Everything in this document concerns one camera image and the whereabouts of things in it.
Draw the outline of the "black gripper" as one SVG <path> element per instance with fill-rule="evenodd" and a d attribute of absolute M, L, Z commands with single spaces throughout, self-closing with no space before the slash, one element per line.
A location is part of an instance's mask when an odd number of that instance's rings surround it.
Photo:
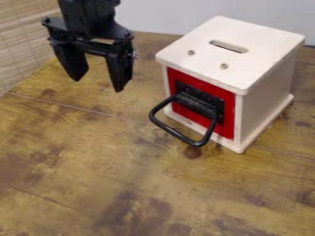
<path fill-rule="evenodd" d="M 86 49 L 79 39 L 112 40 L 106 56 L 114 89 L 122 92 L 134 77 L 134 33 L 116 22 L 116 7 L 120 0 L 57 0 L 60 17 L 45 17 L 41 25 L 49 33 L 55 56 L 68 76 L 79 81 L 88 71 Z"/>

